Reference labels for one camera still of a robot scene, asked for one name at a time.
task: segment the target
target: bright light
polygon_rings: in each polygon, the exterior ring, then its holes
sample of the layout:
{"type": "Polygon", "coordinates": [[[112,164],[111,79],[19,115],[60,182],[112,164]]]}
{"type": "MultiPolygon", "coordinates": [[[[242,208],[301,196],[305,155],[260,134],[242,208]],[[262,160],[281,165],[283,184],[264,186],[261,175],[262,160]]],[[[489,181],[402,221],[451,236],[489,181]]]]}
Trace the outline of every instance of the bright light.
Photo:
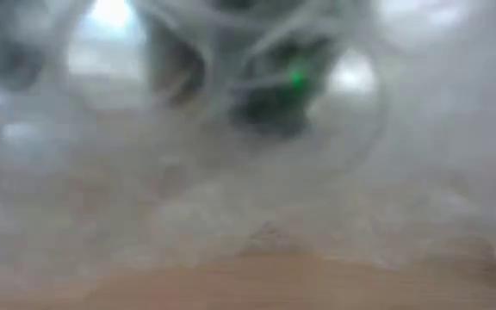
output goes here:
{"type": "Polygon", "coordinates": [[[381,31],[403,45],[444,37],[464,23],[481,0],[375,0],[381,31]]]}
{"type": "Polygon", "coordinates": [[[333,92],[358,95],[375,91],[376,76],[369,60],[362,54],[348,51],[334,66],[329,88],[333,92]]]}
{"type": "Polygon", "coordinates": [[[126,28],[133,20],[133,10],[126,0],[97,0],[89,16],[101,27],[126,28]]]}

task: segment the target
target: dark component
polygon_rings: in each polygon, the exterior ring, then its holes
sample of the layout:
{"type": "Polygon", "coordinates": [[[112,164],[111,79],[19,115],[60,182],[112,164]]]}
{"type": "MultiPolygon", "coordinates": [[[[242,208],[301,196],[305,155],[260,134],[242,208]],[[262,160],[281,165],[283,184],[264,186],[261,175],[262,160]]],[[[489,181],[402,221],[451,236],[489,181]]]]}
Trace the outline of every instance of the dark component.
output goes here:
{"type": "Polygon", "coordinates": [[[278,74],[291,78],[240,93],[240,103],[233,110],[237,123],[258,132],[286,135],[304,128],[307,108],[326,77],[331,45],[326,38],[299,39],[293,36],[248,62],[242,74],[244,80],[278,74]]]}
{"type": "Polygon", "coordinates": [[[232,12],[242,12],[254,7],[257,0],[214,0],[214,2],[215,7],[218,9],[232,12]]]}
{"type": "Polygon", "coordinates": [[[206,66],[202,55],[168,25],[142,11],[139,16],[148,33],[148,65],[154,87],[167,93],[175,105],[188,102],[201,91],[205,82],[206,66]]]}
{"type": "Polygon", "coordinates": [[[0,0],[0,86],[12,90],[27,88],[42,67],[38,48],[18,42],[14,37],[16,11],[25,1],[0,0]]]}

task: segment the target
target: wooden surface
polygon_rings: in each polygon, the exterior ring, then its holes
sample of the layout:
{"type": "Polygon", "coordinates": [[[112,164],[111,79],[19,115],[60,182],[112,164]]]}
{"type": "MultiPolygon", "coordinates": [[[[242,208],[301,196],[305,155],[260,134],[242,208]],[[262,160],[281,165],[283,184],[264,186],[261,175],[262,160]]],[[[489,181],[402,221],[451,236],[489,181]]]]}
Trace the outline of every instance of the wooden surface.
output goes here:
{"type": "Polygon", "coordinates": [[[430,261],[379,270],[297,254],[247,256],[115,279],[77,301],[12,304],[0,301],[0,310],[496,309],[496,266],[430,261]]]}

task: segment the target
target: smoke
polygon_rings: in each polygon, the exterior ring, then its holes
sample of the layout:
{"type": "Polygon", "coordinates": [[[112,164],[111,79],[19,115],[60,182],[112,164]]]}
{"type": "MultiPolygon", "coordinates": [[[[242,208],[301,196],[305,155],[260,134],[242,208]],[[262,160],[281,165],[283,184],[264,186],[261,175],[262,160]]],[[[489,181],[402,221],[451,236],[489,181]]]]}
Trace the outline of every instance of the smoke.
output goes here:
{"type": "MultiPolygon", "coordinates": [[[[138,0],[207,68],[203,100],[173,107],[137,74],[65,71],[90,2],[0,3],[0,63],[13,42],[43,64],[29,86],[0,76],[0,292],[262,248],[388,268],[463,255],[469,239],[496,255],[496,2],[345,1],[338,17],[314,0],[277,18],[138,0]],[[10,18],[30,4],[50,16],[26,23],[40,35],[10,18]],[[310,128],[287,140],[239,131],[218,112],[235,85],[261,81],[236,73],[293,31],[338,47],[310,128]],[[244,32],[257,35],[230,59],[212,45],[244,32]]],[[[136,61],[97,55],[106,68],[136,61]]]]}

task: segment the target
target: green led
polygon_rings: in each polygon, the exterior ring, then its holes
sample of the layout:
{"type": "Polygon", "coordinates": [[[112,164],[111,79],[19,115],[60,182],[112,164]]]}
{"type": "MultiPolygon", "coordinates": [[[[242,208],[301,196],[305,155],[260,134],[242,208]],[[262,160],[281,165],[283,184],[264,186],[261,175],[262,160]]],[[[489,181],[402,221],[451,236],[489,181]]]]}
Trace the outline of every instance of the green led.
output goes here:
{"type": "Polygon", "coordinates": [[[304,72],[295,70],[290,73],[290,83],[297,89],[302,88],[307,82],[307,77],[304,72]]]}

